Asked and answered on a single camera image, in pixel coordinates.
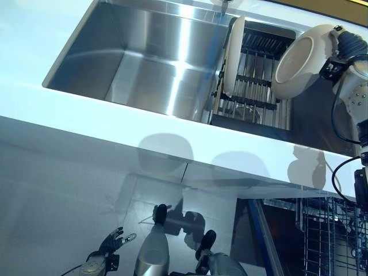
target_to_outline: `sink basin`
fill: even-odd
[[[43,85],[201,121],[230,19],[163,1],[95,1]]]
[[[247,18],[233,97],[221,92],[233,18],[161,0],[95,0],[43,86],[355,156],[359,149],[332,129],[330,83],[316,82],[291,100],[275,98],[272,75],[301,34],[285,28],[287,22],[281,27]],[[351,120],[342,105],[336,122],[349,137]]]

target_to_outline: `metal wire rack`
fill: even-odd
[[[213,114],[289,130],[291,101],[275,98],[271,80],[281,55],[294,39],[295,33],[287,30],[247,23],[233,96],[222,93],[221,70]]]
[[[304,275],[368,275],[368,222],[359,208],[337,198],[300,200]]]

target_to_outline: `white plate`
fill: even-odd
[[[290,99],[306,90],[319,78],[319,71],[332,55],[333,25],[319,25],[303,33],[282,55],[272,79],[279,99]]]
[[[244,16],[235,20],[229,36],[224,74],[224,93],[228,97],[231,97],[234,91],[240,51],[242,50],[245,21]]]

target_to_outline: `white bowl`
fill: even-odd
[[[319,71],[332,55],[334,42],[330,31],[333,28],[327,24],[313,27],[290,45],[272,79],[277,98],[293,98],[319,78]]]

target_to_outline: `black cable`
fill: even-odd
[[[335,168],[335,170],[333,171],[333,173],[332,173],[332,185],[333,185],[333,188],[335,189],[335,191],[339,194],[339,196],[341,196],[344,200],[346,200],[347,202],[349,202],[349,203],[352,203],[352,204],[355,204],[355,202],[353,202],[353,201],[351,201],[351,200],[349,200],[345,195],[343,195],[340,191],[339,191],[339,189],[336,187],[336,183],[335,183],[335,177],[336,177],[336,173],[338,172],[338,170],[340,170],[340,168],[342,167],[342,166],[344,166],[345,164],[347,164],[347,163],[349,163],[349,162],[351,162],[351,161],[354,161],[354,160],[356,160],[356,159],[359,159],[360,158],[360,156],[356,156],[356,157],[353,157],[353,158],[350,158],[350,159],[348,159],[348,160],[346,160],[346,161],[344,161],[343,163],[341,163],[340,165],[338,165],[337,166],[337,168]]]
[[[337,90],[336,95],[335,95],[335,99],[333,100],[334,103],[332,104],[332,109],[331,109],[331,124],[332,124],[333,131],[335,132],[335,134],[337,135],[338,138],[340,138],[340,139],[342,139],[342,140],[344,140],[345,142],[348,142],[348,143],[353,143],[353,144],[360,145],[361,144],[360,142],[348,139],[348,138],[344,137],[343,135],[341,135],[341,133],[338,131],[338,128],[335,124],[334,114],[335,114],[335,110],[336,110],[336,103],[338,102],[338,98],[340,98],[340,92],[341,92],[341,88],[343,87],[344,80],[345,80],[345,76],[343,76],[341,78],[338,90]]]
[[[75,270],[75,269],[77,269],[77,268],[79,268],[79,267],[81,267],[81,266],[82,266],[82,265],[80,264],[79,266],[73,267],[72,269],[68,270],[67,272],[65,272],[64,274],[62,274],[62,275],[60,275],[60,276],[65,276],[65,275],[67,275],[68,273],[72,272],[73,270]]]
[[[368,54],[365,53],[361,55],[352,56],[347,60],[347,65],[348,66],[353,65],[354,62],[359,62],[361,60],[368,61]]]

